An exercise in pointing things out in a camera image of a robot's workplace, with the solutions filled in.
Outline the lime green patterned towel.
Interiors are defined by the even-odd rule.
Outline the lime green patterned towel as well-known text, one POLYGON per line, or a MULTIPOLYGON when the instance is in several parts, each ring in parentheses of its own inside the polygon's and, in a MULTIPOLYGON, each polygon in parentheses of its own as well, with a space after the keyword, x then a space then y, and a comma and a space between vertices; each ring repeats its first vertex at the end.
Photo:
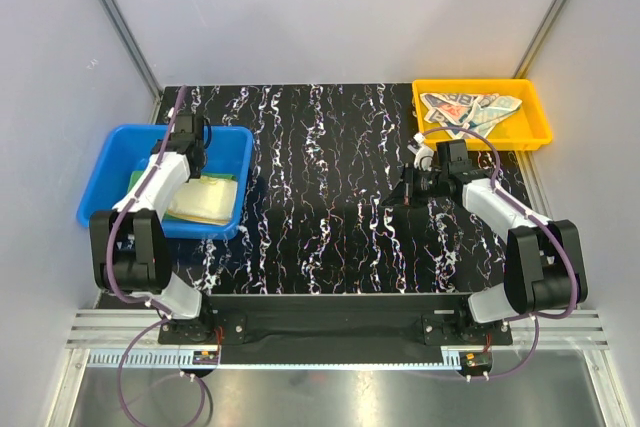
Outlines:
POLYGON ((232 219, 237 191, 238 182, 233 176, 203 175, 178 189, 167 215, 188 222, 225 225, 232 219))

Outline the blue red patterned towel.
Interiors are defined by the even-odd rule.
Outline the blue red patterned towel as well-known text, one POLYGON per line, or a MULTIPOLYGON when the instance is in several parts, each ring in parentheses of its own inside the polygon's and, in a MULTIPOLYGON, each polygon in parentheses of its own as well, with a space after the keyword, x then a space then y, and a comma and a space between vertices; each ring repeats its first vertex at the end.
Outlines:
POLYGON ((487 137, 522 105, 517 97, 492 94, 423 93, 424 120, 441 127, 461 127, 487 137))

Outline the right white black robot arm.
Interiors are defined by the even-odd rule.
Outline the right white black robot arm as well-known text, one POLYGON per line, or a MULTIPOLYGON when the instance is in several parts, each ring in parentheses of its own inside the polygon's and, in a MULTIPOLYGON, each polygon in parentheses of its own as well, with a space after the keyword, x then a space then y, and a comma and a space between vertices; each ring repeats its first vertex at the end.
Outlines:
POLYGON ((417 208, 435 198, 448 198, 475 215, 506 245, 502 283, 471 294, 456 312, 460 340, 476 343, 490 328, 527 315, 563 319, 586 301, 577 226, 530 210, 472 163, 462 140, 440 142, 436 150, 421 148, 382 204, 417 208))

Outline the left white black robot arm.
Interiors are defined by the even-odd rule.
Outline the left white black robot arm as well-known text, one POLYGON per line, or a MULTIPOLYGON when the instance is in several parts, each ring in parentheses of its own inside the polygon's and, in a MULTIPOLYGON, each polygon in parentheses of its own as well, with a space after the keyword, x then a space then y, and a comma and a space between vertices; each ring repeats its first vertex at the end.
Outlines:
POLYGON ((180 187, 200 178, 211 138, 203 116, 176 114, 132 189, 89 221, 96 285, 125 303, 156 309, 169 331, 196 343, 214 335, 215 314, 204 295, 173 271, 161 221, 180 187))

